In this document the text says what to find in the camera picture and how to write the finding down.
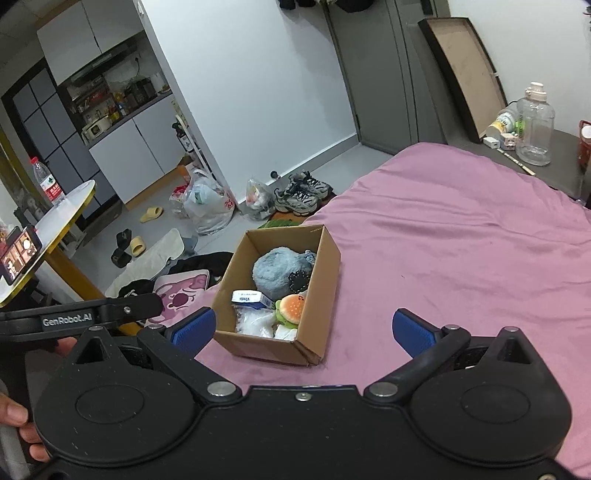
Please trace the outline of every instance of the gray sneaker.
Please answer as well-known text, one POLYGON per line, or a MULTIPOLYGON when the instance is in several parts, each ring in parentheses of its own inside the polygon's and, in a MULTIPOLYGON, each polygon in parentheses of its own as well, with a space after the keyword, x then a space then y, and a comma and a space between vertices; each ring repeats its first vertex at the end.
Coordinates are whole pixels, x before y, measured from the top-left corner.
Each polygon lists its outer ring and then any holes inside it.
POLYGON ((298 182, 292 181, 283 191, 275 189, 275 207, 280 212, 307 216, 318 208, 318 198, 302 190, 298 182))
POLYGON ((304 192, 317 197, 319 200, 324 200, 332 192, 332 187, 328 183, 315 179, 307 170, 292 175, 290 180, 300 183, 300 188, 304 192))

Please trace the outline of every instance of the tile floor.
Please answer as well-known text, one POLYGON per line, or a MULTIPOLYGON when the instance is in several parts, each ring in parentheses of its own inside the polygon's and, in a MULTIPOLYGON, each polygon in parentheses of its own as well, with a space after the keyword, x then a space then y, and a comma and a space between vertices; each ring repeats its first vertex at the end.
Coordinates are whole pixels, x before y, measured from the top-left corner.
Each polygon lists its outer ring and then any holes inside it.
MULTIPOLYGON (((313 172, 314 177, 330 183, 336 193, 348 189, 355 180, 368 174, 391 157, 390 154, 357 145, 334 158, 313 172)), ((132 210, 123 210, 119 218, 80 248, 73 257, 73 262, 102 292, 122 270, 111 263, 111 254, 117 244, 115 235, 126 228, 132 234, 144 239, 149 248, 162 238, 171 228, 177 228, 182 236, 192 236, 192 224, 188 220, 179 220, 168 211, 168 197, 173 187, 182 184, 182 180, 173 180, 144 204, 132 210), (150 206, 164 207, 164 213, 157 220, 140 223, 139 218, 150 206)), ((233 252, 246 230, 257 228, 262 222, 254 222, 236 211, 230 224, 213 235, 202 236, 197 244, 198 254, 218 251, 233 252)))

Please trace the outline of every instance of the ceiling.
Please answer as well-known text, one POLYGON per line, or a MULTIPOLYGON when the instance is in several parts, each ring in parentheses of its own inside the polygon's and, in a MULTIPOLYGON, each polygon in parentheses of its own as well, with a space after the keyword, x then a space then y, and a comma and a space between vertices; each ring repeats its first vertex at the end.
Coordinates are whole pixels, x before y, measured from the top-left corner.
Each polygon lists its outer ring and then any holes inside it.
POLYGON ((0 0, 0 69, 35 38, 35 23, 64 0, 0 0))

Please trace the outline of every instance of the human hand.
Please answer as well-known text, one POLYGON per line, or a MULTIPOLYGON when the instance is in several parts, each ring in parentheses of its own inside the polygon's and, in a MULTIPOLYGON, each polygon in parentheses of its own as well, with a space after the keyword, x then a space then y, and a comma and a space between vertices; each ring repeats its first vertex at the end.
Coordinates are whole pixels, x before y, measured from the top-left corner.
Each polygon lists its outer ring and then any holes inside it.
MULTIPOLYGON (((57 341, 55 352, 60 356, 66 356, 74 345, 75 338, 64 338, 57 341)), ((22 439, 30 443, 29 454, 38 462, 47 462, 49 454, 41 443, 34 423, 29 422, 29 412, 21 404, 15 402, 4 394, 0 394, 0 425, 17 427, 22 439)))

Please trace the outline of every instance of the hamburger plush toy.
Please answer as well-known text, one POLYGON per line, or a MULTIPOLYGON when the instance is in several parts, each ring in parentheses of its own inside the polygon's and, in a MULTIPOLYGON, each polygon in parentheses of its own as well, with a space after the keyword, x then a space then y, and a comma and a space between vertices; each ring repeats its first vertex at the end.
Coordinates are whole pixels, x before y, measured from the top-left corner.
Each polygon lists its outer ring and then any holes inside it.
POLYGON ((288 295, 275 302, 277 321, 288 328, 298 328, 306 299, 301 295, 288 295))

